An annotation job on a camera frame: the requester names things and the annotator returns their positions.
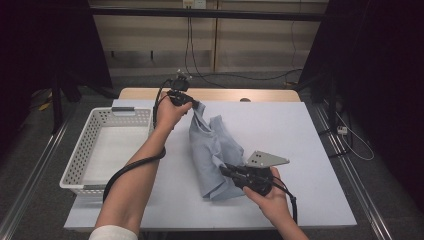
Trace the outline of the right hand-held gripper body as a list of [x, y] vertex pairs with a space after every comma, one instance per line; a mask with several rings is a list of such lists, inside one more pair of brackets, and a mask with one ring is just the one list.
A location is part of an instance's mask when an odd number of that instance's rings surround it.
[[271, 172], [272, 166], [288, 164], [289, 159], [276, 156], [270, 153], [255, 151], [247, 160], [245, 165], [246, 171], [234, 171], [237, 178], [231, 178], [234, 184], [243, 189], [245, 186], [257, 192], [262, 196], [266, 196], [273, 186], [280, 188], [285, 193], [289, 191], [284, 183], [280, 185], [274, 182], [275, 177]]

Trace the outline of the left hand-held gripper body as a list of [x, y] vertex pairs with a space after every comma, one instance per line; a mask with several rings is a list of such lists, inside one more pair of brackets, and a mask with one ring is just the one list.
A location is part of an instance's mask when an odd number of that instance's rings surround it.
[[189, 75], [178, 69], [176, 78], [171, 80], [170, 89], [167, 91], [167, 95], [175, 106], [182, 106], [189, 102], [192, 103], [192, 100], [194, 100], [191, 96], [186, 94], [190, 86], [188, 82], [189, 79]]

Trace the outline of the light blue tank top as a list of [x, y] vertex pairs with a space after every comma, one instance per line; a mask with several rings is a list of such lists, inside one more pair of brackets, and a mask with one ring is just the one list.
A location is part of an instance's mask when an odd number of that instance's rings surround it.
[[192, 160], [199, 180], [200, 194], [211, 201], [221, 201], [244, 195], [233, 180], [223, 176], [220, 168], [226, 164], [243, 164], [244, 149], [232, 138], [220, 115], [203, 118], [206, 106], [200, 103], [193, 110], [189, 127]]

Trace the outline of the white perforated plastic basket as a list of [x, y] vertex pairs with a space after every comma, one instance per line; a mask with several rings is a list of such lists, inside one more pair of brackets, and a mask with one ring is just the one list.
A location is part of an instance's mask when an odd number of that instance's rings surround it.
[[102, 195], [110, 178], [152, 130], [149, 108], [92, 109], [59, 182], [60, 187], [77, 195]]

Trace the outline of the person's left hand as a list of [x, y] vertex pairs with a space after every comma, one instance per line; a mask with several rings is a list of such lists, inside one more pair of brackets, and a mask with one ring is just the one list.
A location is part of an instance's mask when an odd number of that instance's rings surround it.
[[172, 131], [180, 119], [192, 108], [192, 103], [186, 103], [182, 106], [175, 106], [170, 97], [162, 92], [160, 94], [160, 103], [157, 107], [156, 130]]

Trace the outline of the person's right hand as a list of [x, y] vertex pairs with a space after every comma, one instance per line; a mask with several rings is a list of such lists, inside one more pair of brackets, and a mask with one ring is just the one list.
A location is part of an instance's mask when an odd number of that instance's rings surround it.
[[273, 187], [266, 196], [262, 196], [245, 186], [243, 192], [250, 200], [258, 205], [263, 215], [275, 227], [292, 221], [284, 191]]

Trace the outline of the black horizontal bar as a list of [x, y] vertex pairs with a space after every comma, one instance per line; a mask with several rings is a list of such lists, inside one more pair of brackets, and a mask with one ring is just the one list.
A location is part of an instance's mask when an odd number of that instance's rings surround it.
[[286, 13], [286, 12], [257, 12], [233, 10], [205, 10], [205, 9], [174, 9], [174, 8], [118, 8], [94, 6], [90, 8], [93, 15], [117, 16], [155, 16], [155, 17], [187, 17], [187, 18], [215, 18], [215, 19], [248, 19], [248, 20], [283, 20], [283, 21], [310, 21], [320, 22], [326, 18], [325, 14], [317, 13]]

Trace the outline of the black stand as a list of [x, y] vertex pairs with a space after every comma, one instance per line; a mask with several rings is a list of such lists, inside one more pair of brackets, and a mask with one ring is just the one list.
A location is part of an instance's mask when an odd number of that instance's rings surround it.
[[106, 90], [98, 84], [89, 81], [82, 75], [74, 71], [65, 70], [56, 72], [51, 80], [51, 92], [53, 103], [53, 129], [52, 133], [56, 134], [60, 127], [64, 124], [62, 110], [62, 93], [70, 102], [78, 102], [82, 95], [78, 89], [79, 86], [86, 86], [96, 93], [108, 98], [117, 99], [118, 95], [112, 91]]
[[321, 73], [306, 80], [300, 80], [292, 90], [301, 92], [308, 88], [313, 103], [326, 103], [328, 114], [328, 131], [337, 133], [336, 124], [336, 81], [332, 74]]

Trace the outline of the white sleeve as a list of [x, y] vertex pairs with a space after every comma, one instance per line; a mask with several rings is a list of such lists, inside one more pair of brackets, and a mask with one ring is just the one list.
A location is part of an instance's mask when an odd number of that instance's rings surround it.
[[138, 240], [138, 235], [120, 226], [105, 225], [96, 228], [88, 240]]

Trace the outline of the black curtain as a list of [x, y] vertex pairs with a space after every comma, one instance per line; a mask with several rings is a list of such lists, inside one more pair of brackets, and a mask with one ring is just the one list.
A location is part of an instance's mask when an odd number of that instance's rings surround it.
[[112, 86], [88, 0], [0, 0], [0, 156], [29, 113], [31, 95]]
[[300, 77], [333, 79], [424, 213], [424, 0], [329, 0]]

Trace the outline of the white wall socket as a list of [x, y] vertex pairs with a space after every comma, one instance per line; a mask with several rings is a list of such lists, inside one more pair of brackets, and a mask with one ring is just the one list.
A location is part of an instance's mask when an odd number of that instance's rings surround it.
[[206, 9], [206, 0], [183, 0], [182, 7], [184, 9]]

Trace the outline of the metal floor rail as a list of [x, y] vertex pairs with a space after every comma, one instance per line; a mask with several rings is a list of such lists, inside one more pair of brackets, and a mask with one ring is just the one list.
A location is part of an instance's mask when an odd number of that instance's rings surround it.
[[363, 185], [361, 178], [351, 162], [348, 153], [352, 153], [352, 150], [345, 144], [343, 144], [343, 138], [330, 131], [330, 124], [328, 120], [328, 114], [325, 112], [323, 106], [316, 107], [316, 114], [319, 121], [324, 128], [322, 135], [331, 143], [331, 147], [334, 150], [335, 157], [333, 160], [338, 161], [350, 182], [350, 185], [355, 192], [355, 196], [358, 199], [362, 212], [370, 223], [373, 234], [377, 240], [394, 240], [392, 234], [389, 231], [388, 225], [385, 223], [380, 211], [377, 209], [375, 203], [371, 199], [368, 191]]
[[0, 223], [0, 240], [12, 240], [12, 237], [27, 209], [32, 197], [51, 162], [68, 128], [68, 123], [63, 123], [57, 131], [52, 134], [49, 141], [39, 157], [34, 169], [29, 175], [16, 200], [8, 210], [4, 220]]

